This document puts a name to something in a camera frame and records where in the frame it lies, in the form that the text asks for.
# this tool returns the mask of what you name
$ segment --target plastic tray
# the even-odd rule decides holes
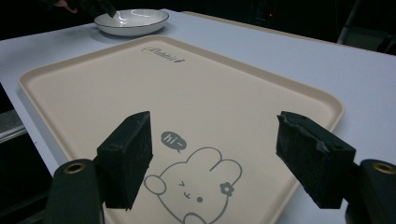
[[[131,211],[109,223],[274,223],[298,186],[276,155],[276,115],[332,130],[329,93],[169,37],[142,37],[24,74],[21,87],[69,160],[93,159],[150,111],[153,160]]]

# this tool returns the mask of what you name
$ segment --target dark background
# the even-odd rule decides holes
[[[112,0],[116,9],[168,8],[241,21],[296,35],[336,42],[356,0]],[[0,39],[93,22],[84,12],[45,10],[36,0],[8,1],[0,14]],[[361,0],[352,26],[394,33],[396,1]]]

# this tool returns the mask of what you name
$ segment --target table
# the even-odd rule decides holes
[[[355,162],[377,159],[396,163],[396,57],[164,10],[170,18],[155,35],[166,35],[331,93],[346,106],[334,134],[357,149]],[[31,69],[133,39],[103,34],[90,23],[0,41],[0,81],[52,174],[66,158],[21,90],[19,77]],[[278,223],[345,223],[346,206],[343,203],[340,210],[320,210],[298,188]]]

